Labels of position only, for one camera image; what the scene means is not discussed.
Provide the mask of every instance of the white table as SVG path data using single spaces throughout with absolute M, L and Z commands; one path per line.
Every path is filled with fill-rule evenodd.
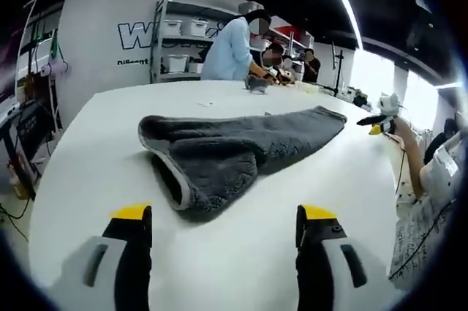
M 151 114 L 228 118 L 315 105 L 346 115 L 344 130 L 316 154 L 261 178 L 201 225 L 169 207 L 137 137 L 139 120 Z M 295 213 L 301 203 L 336 212 L 348 236 L 390 263 L 396 213 L 388 140 L 355 124 L 365 116 L 324 94 L 270 87 L 256 95 L 241 82 L 164 83 L 96 94 L 65 132 L 42 177 L 31 216 L 31 273 L 39 285 L 52 285 L 64 259 L 89 236 L 102 234 L 112 210 L 150 201 L 153 310 L 295 310 Z

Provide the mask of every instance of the light blue shirt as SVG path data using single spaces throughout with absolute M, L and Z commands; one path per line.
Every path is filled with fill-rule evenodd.
M 230 21 L 214 40 L 201 80 L 244 80 L 252 62 L 249 24 L 244 17 Z

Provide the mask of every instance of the metal rack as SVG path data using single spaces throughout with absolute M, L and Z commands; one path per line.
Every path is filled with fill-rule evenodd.
M 226 23 L 231 20 L 238 12 L 224 10 L 218 7 L 211 7 L 204 4 L 193 4 L 182 1 L 174 0 L 161 0 L 156 3 L 156 9 L 154 10 L 153 19 L 153 31 L 151 34 L 151 47 L 150 47 L 150 83 L 167 82 L 172 80 L 199 80 L 200 73 L 161 73 L 161 58 L 162 58 L 162 43 L 163 41 L 180 41 L 180 42 L 197 42 L 200 44 L 210 45 L 214 39 L 210 37 L 194 37 L 189 35 L 177 35 L 177 36 L 166 36 L 162 35 L 162 22 L 166 19 L 168 13 L 178 15 L 188 15 L 195 17 L 203 17 L 211 20 Z M 288 52 L 294 48 L 304 49 L 305 45 L 294 40 L 294 34 L 291 37 L 270 29 L 266 34 L 273 40 L 284 41 L 288 44 Z M 260 52 L 261 49 L 251 48 L 253 51 Z

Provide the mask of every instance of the towel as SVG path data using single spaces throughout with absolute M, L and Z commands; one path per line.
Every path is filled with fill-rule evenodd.
M 154 154 L 170 205 L 208 217 L 243 195 L 259 174 L 280 171 L 321 149 L 346 120 L 321 106 L 236 119 L 147 116 L 138 134 Z

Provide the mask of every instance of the window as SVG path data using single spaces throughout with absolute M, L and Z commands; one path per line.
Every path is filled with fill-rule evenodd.
M 421 76 L 409 71 L 401 116 L 419 131 L 432 130 L 438 102 L 439 95 L 434 86 Z
M 356 50 L 350 86 L 367 94 L 367 100 L 376 107 L 382 94 L 393 93 L 394 70 L 393 61 L 368 51 Z

